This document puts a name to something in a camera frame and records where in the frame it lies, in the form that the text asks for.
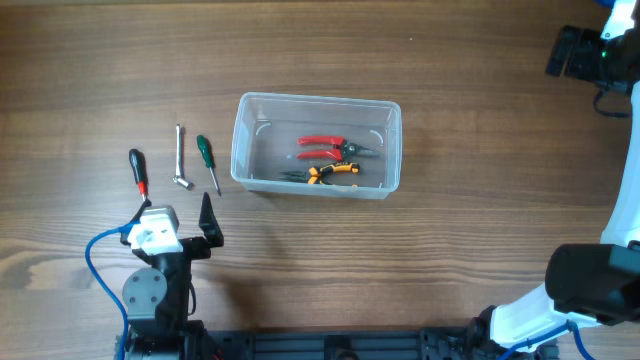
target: screwdriver handle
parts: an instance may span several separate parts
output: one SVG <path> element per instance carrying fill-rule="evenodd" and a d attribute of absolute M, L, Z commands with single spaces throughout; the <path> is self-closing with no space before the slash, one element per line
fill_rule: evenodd
<path fill-rule="evenodd" d="M 204 164 L 208 168 L 213 168 L 213 158 L 211 156 L 211 146 L 209 145 L 209 141 L 203 135 L 198 135 L 196 140 L 198 142 L 198 149 L 200 149 L 200 153 L 202 153 Z"/>
<path fill-rule="evenodd" d="M 129 163 L 133 169 L 133 179 L 138 185 L 140 195 L 147 195 L 147 173 L 144 169 L 144 155 L 138 149 L 129 150 Z"/>

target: wire cutter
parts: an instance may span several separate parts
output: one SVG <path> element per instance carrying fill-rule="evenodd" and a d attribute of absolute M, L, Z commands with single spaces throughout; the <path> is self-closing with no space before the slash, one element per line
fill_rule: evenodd
<path fill-rule="evenodd" d="M 322 180 L 322 177 L 338 172 L 352 172 L 357 174 L 360 172 L 360 165 L 357 163 L 339 162 L 323 167 L 314 166 L 309 169 L 309 171 L 284 171 L 281 173 L 283 176 L 279 179 L 307 184 L 333 185 Z"/>
<path fill-rule="evenodd" d="M 311 150 L 298 154 L 298 159 L 328 158 L 346 161 L 351 156 L 380 156 L 377 152 L 354 143 L 348 143 L 342 136 L 317 135 L 298 138 L 298 145 L 328 144 L 331 150 Z"/>

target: white robot part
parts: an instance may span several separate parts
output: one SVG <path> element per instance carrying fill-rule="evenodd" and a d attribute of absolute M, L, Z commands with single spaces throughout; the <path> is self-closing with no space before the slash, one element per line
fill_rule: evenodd
<path fill-rule="evenodd" d="M 631 141 L 616 207 L 600 237 L 601 244 L 627 247 L 640 240 L 640 83 L 633 86 Z"/>
<path fill-rule="evenodd" d="M 149 207 L 140 216 L 140 224 L 131 228 L 127 240 L 131 249 L 142 249 L 152 256 L 182 252 L 178 241 L 178 217 L 171 206 Z"/>
<path fill-rule="evenodd" d="M 498 306 L 491 314 L 490 338 L 508 349 L 520 342 L 544 335 L 566 323 L 575 322 L 579 328 L 599 326 L 594 318 L 576 313 L 561 313 L 553 309 L 553 300 L 547 295 L 544 283 L 527 295 L 508 305 Z M 517 349 L 533 352 L 541 343 L 531 343 Z"/>
<path fill-rule="evenodd" d="M 631 18 L 636 0 L 617 0 L 611 10 L 611 16 L 605 25 L 600 38 L 611 40 L 622 36 L 625 31 L 633 29 L 635 22 Z"/>

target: plastic bin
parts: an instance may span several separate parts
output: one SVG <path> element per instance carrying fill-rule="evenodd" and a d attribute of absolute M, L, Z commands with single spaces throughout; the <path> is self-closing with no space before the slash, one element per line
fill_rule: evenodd
<path fill-rule="evenodd" d="M 360 164 L 360 172 L 324 178 L 335 186 L 279 180 L 283 171 L 307 171 L 335 162 L 297 159 L 304 151 L 331 148 L 299 146 L 298 138 L 306 135 L 343 136 L 380 156 L 346 159 Z M 247 190 L 384 199 L 398 188 L 401 165 L 402 115 L 394 102 L 269 93 L 246 93 L 240 100 L 231 176 Z"/>

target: black handle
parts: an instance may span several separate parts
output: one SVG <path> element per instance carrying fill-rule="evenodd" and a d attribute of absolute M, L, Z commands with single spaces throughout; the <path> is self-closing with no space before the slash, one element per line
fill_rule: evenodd
<path fill-rule="evenodd" d="M 133 169 L 133 178 L 136 184 L 147 183 L 147 173 L 144 171 L 144 155 L 138 149 L 129 150 L 129 162 Z"/>

